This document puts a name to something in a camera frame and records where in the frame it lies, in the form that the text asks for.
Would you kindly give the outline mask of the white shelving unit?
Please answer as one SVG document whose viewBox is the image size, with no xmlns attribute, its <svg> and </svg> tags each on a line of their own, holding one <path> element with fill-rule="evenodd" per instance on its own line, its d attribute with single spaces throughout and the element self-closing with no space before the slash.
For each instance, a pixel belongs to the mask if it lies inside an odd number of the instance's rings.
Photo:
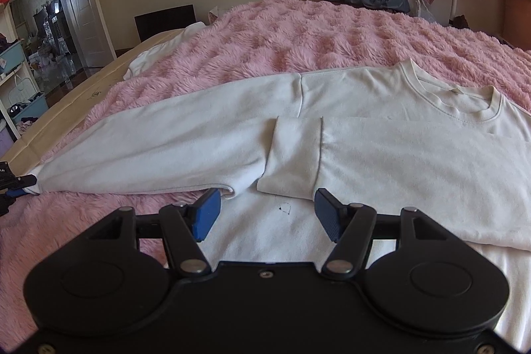
<svg viewBox="0 0 531 354">
<path fill-rule="evenodd" d="M 10 22 L 9 1 L 1 0 L 1 38 L 8 45 L 1 50 L 1 118 L 16 141 L 21 136 L 17 126 L 23 119 L 39 118 L 48 105 L 33 76 L 22 41 L 17 38 L 11 41 L 14 26 Z"/>
</svg>

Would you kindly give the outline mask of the beige mattress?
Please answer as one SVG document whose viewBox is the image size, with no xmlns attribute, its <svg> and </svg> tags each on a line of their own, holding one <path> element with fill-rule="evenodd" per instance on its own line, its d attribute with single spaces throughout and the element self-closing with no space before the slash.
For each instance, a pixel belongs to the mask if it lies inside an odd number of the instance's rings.
<svg viewBox="0 0 531 354">
<path fill-rule="evenodd" d="M 50 149 L 84 121 L 88 112 L 105 98 L 111 87 L 122 80 L 130 62 L 142 52 L 165 43 L 180 33 L 180 30 L 161 32 L 90 76 L 40 116 L 2 160 L 8 163 L 14 174 L 23 175 L 32 170 Z"/>
</svg>

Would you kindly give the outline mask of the white plastic bag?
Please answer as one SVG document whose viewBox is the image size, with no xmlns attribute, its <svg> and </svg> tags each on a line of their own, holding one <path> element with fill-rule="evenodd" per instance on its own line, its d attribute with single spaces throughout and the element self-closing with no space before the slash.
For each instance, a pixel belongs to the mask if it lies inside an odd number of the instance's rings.
<svg viewBox="0 0 531 354">
<path fill-rule="evenodd" d="M 426 6 L 425 0 L 415 0 L 415 16 L 429 23 L 436 23 L 436 18 Z"/>
</svg>

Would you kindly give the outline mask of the white folded cloth on bed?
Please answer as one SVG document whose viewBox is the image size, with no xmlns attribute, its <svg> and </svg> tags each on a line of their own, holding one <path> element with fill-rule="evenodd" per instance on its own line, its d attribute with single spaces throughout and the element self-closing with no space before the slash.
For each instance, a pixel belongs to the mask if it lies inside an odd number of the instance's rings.
<svg viewBox="0 0 531 354">
<path fill-rule="evenodd" d="M 181 43 L 190 40 L 193 36 L 205 28 L 206 24 L 203 22 L 193 23 L 184 28 L 177 34 L 177 36 L 174 36 L 170 40 L 159 43 L 154 47 L 142 52 L 138 57 L 134 58 L 130 62 L 123 79 L 128 80 L 140 75 L 141 73 L 144 73 L 154 66 L 156 62 L 173 53 Z"/>
</svg>

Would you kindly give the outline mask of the white printed sweatshirt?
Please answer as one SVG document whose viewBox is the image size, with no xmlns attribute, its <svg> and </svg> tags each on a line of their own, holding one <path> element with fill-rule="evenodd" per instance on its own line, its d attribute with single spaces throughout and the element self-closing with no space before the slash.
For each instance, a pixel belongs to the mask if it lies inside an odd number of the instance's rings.
<svg viewBox="0 0 531 354">
<path fill-rule="evenodd" d="M 40 193 L 220 189 L 211 263 L 323 263 L 319 188 L 384 214 L 418 208 L 503 270 L 498 333 L 530 345 L 530 115 L 492 86 L 410 60 L 246 79 L 100 120 L 35 175 Z"/>
</svg>

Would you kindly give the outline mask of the black box by bed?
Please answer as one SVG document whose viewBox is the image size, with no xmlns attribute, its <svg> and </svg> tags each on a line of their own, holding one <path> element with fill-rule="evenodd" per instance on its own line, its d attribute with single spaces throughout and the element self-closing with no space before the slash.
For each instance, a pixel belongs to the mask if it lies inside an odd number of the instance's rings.
<svg viewBox="0 0 531 354">
<path fill-rule="evenodd" d="M 192 4 L 141 14 L 134 17 L 139 40 L 144 41 L 161 32 L 183 29 L 196 23 Z"/>
</svg>

